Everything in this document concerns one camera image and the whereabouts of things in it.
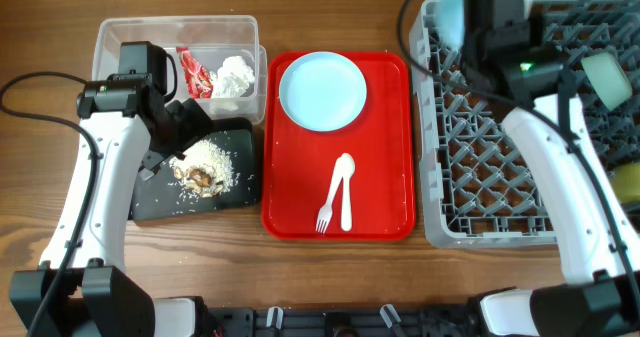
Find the light blue bowl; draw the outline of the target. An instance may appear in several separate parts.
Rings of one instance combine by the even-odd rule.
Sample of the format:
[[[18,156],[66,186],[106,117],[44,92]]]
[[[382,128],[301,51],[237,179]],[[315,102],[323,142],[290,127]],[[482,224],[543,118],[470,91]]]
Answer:
[[[464,0],[438,0],[434,8],[435,28],[440,41],[459,51],[464,43]]]

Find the food scraps and rice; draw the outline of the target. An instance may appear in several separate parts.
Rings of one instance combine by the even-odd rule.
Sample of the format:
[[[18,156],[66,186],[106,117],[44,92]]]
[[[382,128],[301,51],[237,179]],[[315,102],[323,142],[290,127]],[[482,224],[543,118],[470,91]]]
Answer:
[[[183,159],[172,157],[168,164],[181,197],[198,201],[230,192],[237,185],[231,157],[230,151],[209,140],[191,146]]]

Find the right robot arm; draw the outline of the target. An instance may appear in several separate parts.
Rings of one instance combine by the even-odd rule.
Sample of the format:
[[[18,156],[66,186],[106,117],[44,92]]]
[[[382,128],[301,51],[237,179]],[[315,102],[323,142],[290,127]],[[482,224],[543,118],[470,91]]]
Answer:
[[[463,0],[463,68],[507,105],[502,126],[552,222],[565,281],[485,296],[495,335],[619,336],[639,328],[639,237],[586,129],[572,71],[531,0]]]

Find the yellow plastic cup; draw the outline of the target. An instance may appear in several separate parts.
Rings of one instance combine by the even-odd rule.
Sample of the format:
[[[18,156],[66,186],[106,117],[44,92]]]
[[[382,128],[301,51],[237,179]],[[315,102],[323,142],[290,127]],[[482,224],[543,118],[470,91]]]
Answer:
[[[622,204],[639,201],[640,163],[634,162],[617,167],[611,178],[611,185]]]

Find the red snack wrapper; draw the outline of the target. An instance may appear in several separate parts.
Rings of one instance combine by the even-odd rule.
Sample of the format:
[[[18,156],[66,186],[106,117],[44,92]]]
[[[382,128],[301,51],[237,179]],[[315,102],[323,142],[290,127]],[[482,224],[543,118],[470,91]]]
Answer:
[[[209,71],[195,59],[188,47],[176,49],[185,73],[187,90],[193,99],[210,99],[214,84]]]

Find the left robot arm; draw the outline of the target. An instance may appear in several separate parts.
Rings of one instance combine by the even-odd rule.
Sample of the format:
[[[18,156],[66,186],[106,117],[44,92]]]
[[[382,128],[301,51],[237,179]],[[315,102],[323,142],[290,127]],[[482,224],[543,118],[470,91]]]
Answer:
[[[179,102],[176,64],[150,42],[126,42],[118,70],[88,81],[76,102],[80,144],[56,230],[36,269],[12,276],[9,298],[31,336],[212,336],[199,296],[154,299],[125,272],[136,178],[211,132]]]

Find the light blue plate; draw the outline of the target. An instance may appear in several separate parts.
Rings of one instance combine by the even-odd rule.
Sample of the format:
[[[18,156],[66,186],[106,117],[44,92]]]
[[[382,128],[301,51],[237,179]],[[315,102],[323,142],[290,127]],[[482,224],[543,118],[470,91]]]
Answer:
[[[285,114],[298,126],[331,132],[355,121],[367,101],[363,72],[334,52],[311,52],[284,71],[278,97]]]

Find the mint green bowl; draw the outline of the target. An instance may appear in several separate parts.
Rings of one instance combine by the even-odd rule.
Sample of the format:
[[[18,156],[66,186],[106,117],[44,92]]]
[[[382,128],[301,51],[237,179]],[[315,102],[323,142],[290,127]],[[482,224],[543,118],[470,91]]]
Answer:
[[[608,110],[614,110],[632,96],[632,86],[617,59],[608,52],[585,57],[583,70]]]

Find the white plastic spoon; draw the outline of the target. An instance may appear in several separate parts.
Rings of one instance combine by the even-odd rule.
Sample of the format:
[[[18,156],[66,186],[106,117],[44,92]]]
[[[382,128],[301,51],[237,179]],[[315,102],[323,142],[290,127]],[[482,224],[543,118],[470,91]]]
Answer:
[[[355,173],[356,164],[353,157],[348,153],[343,153],[341,159],[343,164],[343,190],[340,225],[344,232],[348,232],[353,227],[350,182]]]

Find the white tissue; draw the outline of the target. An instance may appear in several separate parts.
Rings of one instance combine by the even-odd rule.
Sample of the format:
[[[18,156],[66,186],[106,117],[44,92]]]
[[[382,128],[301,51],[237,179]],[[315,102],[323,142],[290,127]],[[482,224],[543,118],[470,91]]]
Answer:
[[[255,82],[253,70],[241,56],[231,56],[223,61],[216,72],[210,72],[213,98],[239,98]]]

